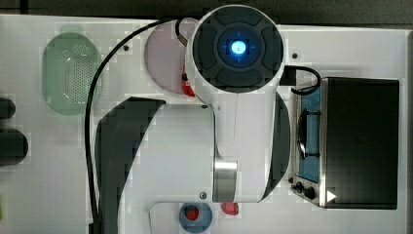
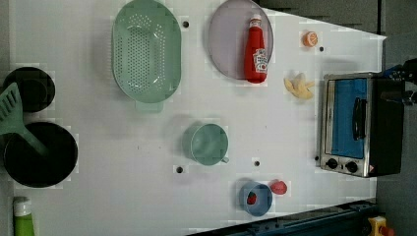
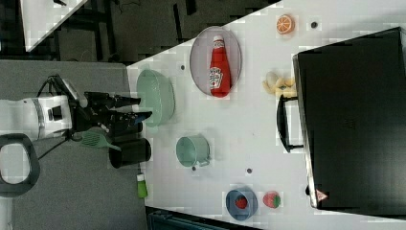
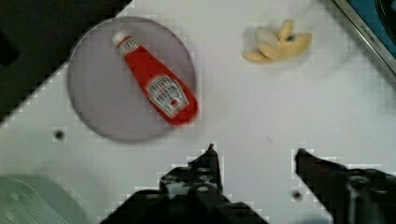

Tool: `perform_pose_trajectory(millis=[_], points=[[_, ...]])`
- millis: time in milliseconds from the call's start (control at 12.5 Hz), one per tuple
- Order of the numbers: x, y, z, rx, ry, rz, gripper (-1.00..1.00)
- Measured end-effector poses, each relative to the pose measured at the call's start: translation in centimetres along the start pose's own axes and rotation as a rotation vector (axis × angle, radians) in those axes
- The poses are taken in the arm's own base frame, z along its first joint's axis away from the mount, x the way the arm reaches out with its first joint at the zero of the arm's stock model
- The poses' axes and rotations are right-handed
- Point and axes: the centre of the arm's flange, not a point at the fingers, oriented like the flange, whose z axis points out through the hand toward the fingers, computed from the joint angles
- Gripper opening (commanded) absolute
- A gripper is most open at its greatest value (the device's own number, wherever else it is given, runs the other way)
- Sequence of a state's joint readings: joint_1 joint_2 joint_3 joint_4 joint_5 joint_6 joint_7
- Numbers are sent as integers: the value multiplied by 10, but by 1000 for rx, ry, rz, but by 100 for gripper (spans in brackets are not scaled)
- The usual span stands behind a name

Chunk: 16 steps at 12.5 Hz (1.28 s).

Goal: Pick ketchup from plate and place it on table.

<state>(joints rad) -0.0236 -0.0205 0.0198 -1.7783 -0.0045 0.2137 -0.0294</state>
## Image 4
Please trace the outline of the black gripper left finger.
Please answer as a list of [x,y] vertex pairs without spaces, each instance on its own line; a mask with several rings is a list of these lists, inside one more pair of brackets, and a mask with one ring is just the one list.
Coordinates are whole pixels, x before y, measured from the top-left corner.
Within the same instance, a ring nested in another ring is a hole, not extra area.
[[142,189],[102,224],[268,224],[245,203],[223,194],[214,146],[163,175],[157,189]]

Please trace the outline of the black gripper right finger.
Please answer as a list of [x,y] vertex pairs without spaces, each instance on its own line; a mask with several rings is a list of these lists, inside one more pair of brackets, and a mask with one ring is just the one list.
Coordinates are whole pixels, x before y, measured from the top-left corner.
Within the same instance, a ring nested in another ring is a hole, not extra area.
[[295,173],[334,224],[396,224],[395,176],[374,168],[349,169],[300,148]]

